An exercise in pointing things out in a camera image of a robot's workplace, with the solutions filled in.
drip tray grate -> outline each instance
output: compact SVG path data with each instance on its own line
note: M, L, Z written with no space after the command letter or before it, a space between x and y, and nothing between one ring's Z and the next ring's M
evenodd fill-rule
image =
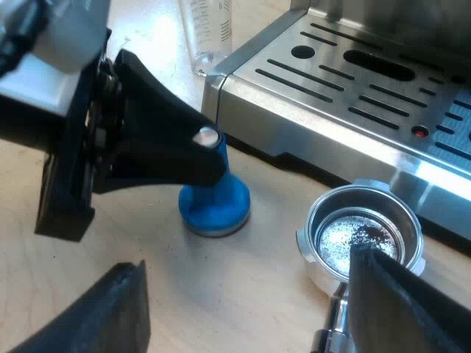
M303 16L234 76L471 176L470 68Z

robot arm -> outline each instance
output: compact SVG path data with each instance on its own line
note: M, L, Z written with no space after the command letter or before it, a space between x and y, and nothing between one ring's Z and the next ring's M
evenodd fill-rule
M134 54L105 59L109 0L11 1L0 0L0 138L47 153L37 233L79 240L94 191L222 178L216 126ZM215 143L199 138L208 128Z

measuring cup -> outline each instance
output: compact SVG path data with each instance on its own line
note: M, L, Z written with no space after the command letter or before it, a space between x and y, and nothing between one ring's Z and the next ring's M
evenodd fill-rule
M180 0L191 69L206 74L233 48L232 0Z

stainless steel drip tray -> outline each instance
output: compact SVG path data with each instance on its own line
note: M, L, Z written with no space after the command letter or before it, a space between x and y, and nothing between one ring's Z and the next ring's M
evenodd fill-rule
M272 156L388 182L418 215L471 239L470 67L314 11L267 31L274 40L243 65L207 78L203 112Z

blue tamper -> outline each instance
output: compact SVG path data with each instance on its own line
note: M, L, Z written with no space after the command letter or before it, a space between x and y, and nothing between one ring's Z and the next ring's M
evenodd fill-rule
M193 140L202 146L217 148L227 170L213 187L185 186L180 191L180 213L187 227L198 235L209 238L230 235L249 218L249 189L230 173L224 134L203 127Z

